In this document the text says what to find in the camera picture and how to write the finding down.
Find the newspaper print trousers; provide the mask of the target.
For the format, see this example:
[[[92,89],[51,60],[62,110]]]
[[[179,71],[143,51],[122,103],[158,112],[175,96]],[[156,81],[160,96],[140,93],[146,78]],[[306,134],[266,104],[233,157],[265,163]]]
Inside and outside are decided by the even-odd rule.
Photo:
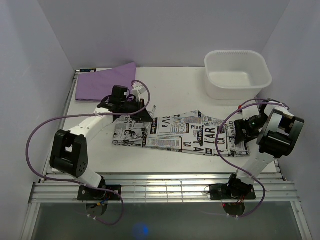
[[[225,123],[217,133],[222,124],[221,119],[206,116],[199,110],[155,117],[145,123],[121,116],[115,122],[112,143],[203,156],[249,156],[251,151],[246,143],[235,145],[234,122]]]

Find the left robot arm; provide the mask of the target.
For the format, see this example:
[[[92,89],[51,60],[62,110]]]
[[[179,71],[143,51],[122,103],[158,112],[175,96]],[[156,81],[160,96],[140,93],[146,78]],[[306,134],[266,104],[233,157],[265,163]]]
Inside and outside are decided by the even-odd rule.
[[[69,130],[58,130],[54,136],[50,166],[83,184],[95,200],[106,197],[106,184],[104,178],[88,166],[88,143],[121,116],[138,123],[153,120],[147,111],[148,103],[141,98],[149,89],[138,80],[132,82],[132,87],[129,91],[125,86],[115,85],[111,95],[101,100],[93,114]]]

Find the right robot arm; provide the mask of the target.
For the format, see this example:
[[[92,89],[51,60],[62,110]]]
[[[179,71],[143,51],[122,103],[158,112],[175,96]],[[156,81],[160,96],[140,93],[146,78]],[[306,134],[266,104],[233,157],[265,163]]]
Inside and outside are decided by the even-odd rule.
[[[226,185],[226,194],[237,199],[251,194],[254,177],[272,162],[293,151],[301,134],[305,120],[289,112],[284,103],[268,98],[262,101],[259,114],[236,120],[235,144],[256,140],[258,151],[251,154],[249,160],[236,173],[232,174]]]

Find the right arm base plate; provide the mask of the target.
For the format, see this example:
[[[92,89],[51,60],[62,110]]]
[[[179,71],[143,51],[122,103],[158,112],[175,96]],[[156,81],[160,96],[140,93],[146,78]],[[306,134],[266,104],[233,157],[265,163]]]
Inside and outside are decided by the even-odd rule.
[[[209,186],[211,200],[255,200],[256,194],[253,185],[244,185],[240,187],[230,184],[212,184]]]

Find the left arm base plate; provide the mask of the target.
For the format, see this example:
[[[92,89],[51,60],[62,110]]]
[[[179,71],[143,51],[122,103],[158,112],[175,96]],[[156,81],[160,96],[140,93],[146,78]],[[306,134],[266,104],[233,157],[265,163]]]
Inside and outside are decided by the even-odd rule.
[[[116,192],[121,195],[122,186],[118,184],[106,185],[103,188],[108,189],[110,191]],[[86,186],[80,186],[77,194],[78,201],[119,201],[120,198],[109,191],[101,191],[88,188]]]

